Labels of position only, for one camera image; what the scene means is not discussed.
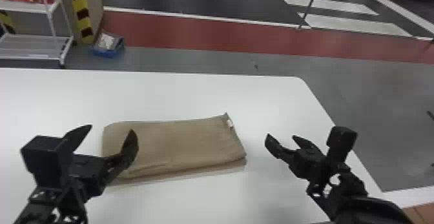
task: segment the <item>folded cloth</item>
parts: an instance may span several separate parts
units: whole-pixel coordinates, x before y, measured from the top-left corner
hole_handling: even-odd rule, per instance
[[[120,151],[129,130],[138,136],[139,152],[120,178],[156,176],[223,165],[245,157],[227,114],[185,121],[124,121],[103,133],[103,156]]]

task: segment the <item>blue bin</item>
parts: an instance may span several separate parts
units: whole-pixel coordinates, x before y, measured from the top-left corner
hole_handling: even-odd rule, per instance
[[[118,54],[119,50],[121,50],[123,47],[124,47],[124,42],[123,42],[123,38],[121,38],[114,50],[101,50],[98,46],[95,45],[92,45],[91,48],[95,56],[113,58],[116,54]]]

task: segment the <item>white shelf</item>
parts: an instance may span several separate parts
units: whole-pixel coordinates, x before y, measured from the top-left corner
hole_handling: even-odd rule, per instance
[[[64,58],[73,37],[4,34],[0,39],[0,59]]]
[[[54,0],[52,4],[48,5],[48,13],[52,14],[59,6],[61,0]],[[0,0],[0,10],[10,12],[30,12],[35,14],[47,14],[45,5],[40,3],[26,3],[22,1],[8,1]]]

